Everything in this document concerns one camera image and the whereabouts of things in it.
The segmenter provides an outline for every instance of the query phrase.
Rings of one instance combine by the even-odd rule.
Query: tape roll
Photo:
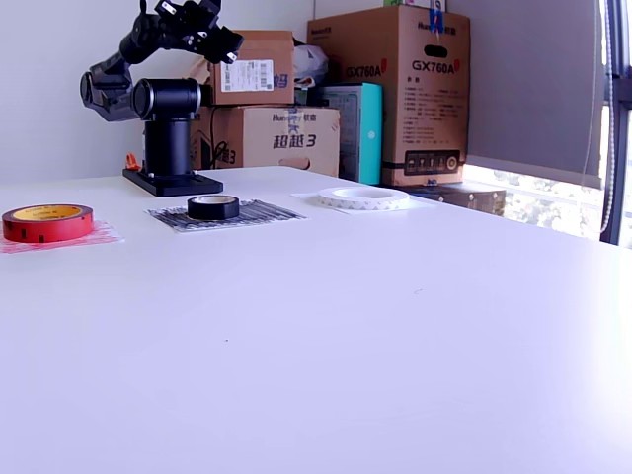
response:
[[[64,242],[91,233],[94,212],[84,205],[36,205],[7,212],[2,223],[5,238],[13,242]]]
[[[318,202],[327,207],[348,210],[401,209],[410,201],[406,193],[372,187],[332,188],[318,194]]]
[[[239,199],[231,196],[204,196],[189,199],[189,217],[195,220],[227,220],[239,217]]]

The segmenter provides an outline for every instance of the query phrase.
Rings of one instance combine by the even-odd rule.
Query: barcode sticker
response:
[[[221,92],[272,92],[275,62],[271,59],[221,63]]]

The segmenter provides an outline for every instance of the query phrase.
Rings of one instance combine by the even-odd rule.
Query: black tape roll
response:
[[[189,199],[189,217],[195,220],[227,220],[239,217],[239,199],[203,196]]]

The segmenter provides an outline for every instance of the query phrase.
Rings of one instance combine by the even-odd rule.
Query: window blind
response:
[[[471,19],[470,164],[600,187],[595,1],[449,1]]]

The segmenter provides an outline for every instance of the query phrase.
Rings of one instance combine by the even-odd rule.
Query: window frame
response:
[[[610,41],[612,50],[613,110],[614,123],[614,170],[608,156],[605,180],[605,203],[603,219],[606,217],[610,193],[613,195],[610,221],[601,234],[601,242],[619,245],[621,226],[625,214],[625,179],[628,163],[629,115],[632,111],[632,70],[630,69],[627,0],[605,0],[610,12]],[[606,84],[605,98],[608,101]]]

